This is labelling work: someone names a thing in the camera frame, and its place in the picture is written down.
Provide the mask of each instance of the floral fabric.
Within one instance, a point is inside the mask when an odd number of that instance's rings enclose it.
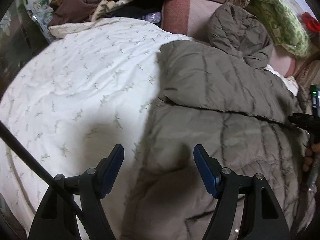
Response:
[[[267,28],[275,45],[298,57],[308,57],[311,41],[295,13],[283,0],[250,0],[246,10]]]

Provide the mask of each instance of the gray down jacket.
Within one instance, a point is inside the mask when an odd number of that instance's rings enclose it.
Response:
[[[308,138],[287,119],[301,109],[281,79],[264,69],[273,47],[266,29],[244,9],[224,4],[208,30],[211,46],[173,41],[160,49],[161,91],[146,128],[122,239],[202,239],[217,201],[193,161],[196,144],[237,174],[264,174],[289,228],[301,228],[312,217],[312,195],[297,216]],[[242,206],[239,196],[230,239],[237,238]]]

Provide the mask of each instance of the red object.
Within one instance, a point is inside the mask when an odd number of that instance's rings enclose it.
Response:
[[[320,32],[320,23],[314,19],[310,13],[305,12],[302,14],[302,22],[306,25],[308,30],[311,30],[315,33]]]

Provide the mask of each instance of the finger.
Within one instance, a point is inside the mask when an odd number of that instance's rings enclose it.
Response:
[[[312,162],[313,162],[313,159],[311,158],[311,157],[304,157],[304,163],[306,164],[306,165],[311,165],[312,164]]]
[[[317,143],[317,144],[313,144],[311,146],[311,149],[314,153],[320,153],[320,143]]]
[[[309,170],[309,165],[303,164],[302,169],[304,172],[307,172]]]
[[[310,148],[306,149],[306,156],[311,157],[313,155],[313,152]]]

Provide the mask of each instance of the bed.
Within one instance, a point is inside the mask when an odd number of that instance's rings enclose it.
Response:
[[[0,119],[53,176],[79,175],[116,143],[124,146],[116,184],[102,201],[118,238],[148,109],[159,91],[159,48],[192,38],[127,18],[67,24],[52,33],[62,39],[19,72],[1,100]],[[29,231],[47,185],[2,141],[0,154],[0,191]]]

